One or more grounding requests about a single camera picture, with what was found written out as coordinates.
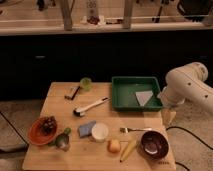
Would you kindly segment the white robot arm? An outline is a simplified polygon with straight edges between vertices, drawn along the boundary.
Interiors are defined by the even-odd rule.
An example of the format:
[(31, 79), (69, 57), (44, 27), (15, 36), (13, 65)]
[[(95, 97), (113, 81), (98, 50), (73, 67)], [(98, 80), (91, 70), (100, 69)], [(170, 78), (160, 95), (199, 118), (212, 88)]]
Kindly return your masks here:
[(213, 114), (213, 88), (205, 84), (207, 78), (207, 67), (200, 62), (174, 68), (166, 74), (166, 86), (158, 94), (163, 104), (161, 116), (165, 126), (169, 126), (176, 116), (174, 108), (186, 99)]

